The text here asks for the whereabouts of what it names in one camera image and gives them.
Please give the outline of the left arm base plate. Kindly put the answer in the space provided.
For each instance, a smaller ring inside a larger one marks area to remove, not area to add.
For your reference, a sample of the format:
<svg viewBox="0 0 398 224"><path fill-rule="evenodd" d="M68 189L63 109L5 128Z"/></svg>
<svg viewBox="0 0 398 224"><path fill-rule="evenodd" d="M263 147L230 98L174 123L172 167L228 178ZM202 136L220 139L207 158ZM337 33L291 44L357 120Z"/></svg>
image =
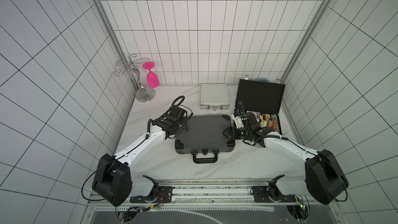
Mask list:
<svg viewBox="0 0 398 224"><path fill-rule="evenodd" d="M143 204L160 204L171 203L173 195L173 187L159 186L157 190L153 190L148 196L131 197L130 203L143 203Z"/></svg>

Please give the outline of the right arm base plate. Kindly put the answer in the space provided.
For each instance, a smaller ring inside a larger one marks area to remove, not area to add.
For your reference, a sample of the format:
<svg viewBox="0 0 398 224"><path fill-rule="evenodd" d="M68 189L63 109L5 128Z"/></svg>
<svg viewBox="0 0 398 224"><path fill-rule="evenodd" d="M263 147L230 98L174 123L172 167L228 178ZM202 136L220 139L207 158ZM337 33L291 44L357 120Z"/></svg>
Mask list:
<svg viewBox="0 0 398 224"><path fill-rule="evenodd" d="M253 186L250 193L254 197L256 203L294 203L296 197L294 195L282 195L273 187L269 186Z"/></svg>

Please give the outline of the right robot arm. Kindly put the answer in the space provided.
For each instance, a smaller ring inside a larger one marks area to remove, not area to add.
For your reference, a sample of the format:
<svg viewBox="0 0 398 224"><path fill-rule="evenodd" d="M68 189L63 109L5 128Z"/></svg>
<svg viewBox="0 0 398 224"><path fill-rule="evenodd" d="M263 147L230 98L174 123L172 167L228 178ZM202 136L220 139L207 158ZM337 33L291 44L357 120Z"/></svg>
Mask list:
<svg viewBox="0 0 398 224"><path fill-rule="evenodd" d="M245 144L273 150L304 171L303 175L281 174L269 181L266 194L272 202L290 195L311 196L328 205L347 191L349 181L332 152L305 147L269 127L262 127L252 113L237 116L234 122Z"/></svg>

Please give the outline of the silver poker case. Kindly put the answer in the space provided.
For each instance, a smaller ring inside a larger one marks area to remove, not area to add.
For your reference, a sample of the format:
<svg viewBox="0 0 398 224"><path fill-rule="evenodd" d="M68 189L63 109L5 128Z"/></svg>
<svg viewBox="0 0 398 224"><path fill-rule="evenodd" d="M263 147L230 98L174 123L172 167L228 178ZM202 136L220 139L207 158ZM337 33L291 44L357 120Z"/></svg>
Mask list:
<svg viewBox="0 0 398 224"><path fill-rule="evenodd" d="M228 110L230 108L226 84L202 84L200 86L201 110Z"/></svg>

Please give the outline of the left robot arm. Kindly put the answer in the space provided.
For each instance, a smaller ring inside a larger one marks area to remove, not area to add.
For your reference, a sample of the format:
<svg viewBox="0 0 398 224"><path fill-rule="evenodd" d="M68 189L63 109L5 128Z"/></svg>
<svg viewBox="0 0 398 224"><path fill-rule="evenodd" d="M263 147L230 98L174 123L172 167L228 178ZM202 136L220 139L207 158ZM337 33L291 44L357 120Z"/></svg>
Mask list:
<svg viewBox="0 0 398 224"><path fill-rule="evenodd" d="M147 197L157 181L144 175L133 175L138 162L152 148L173 138L193 116L178 105L172 105L159 118L147 122L146 132L130 146L115 155L103 155L93 173L92 190L113 206L119 206L129 197Z"/></svg>

